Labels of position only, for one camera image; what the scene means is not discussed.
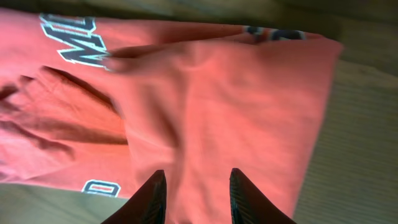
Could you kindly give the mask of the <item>orange-red t-shirt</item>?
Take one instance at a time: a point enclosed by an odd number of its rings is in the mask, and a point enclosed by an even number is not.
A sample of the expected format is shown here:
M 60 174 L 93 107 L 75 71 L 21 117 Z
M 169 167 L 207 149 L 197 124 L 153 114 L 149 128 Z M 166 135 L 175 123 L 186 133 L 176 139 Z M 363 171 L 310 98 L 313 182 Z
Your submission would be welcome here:
M 167 223 L 230 223 L 241 169 L 292 216 L 340 43 L 299 30 L 1 10 L 1 182 L 128 198 L 157 170 Z

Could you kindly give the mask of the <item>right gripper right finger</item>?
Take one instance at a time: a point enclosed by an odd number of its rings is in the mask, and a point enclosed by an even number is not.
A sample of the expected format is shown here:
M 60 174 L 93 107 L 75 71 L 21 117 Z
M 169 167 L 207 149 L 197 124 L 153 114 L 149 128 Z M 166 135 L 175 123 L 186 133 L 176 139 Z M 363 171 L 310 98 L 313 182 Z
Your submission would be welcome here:
M 232 224 L 297 224 L 238 168 L 231 171 L 229 197 Z

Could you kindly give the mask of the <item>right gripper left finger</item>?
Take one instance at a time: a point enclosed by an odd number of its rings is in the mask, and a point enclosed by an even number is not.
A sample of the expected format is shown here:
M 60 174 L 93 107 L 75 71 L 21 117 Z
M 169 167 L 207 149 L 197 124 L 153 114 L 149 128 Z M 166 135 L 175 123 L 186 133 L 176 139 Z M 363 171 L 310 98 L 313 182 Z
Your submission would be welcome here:
M 155 171 L 139 190 L 101 224 L 164 224 L 167 182 L 164 170 Z

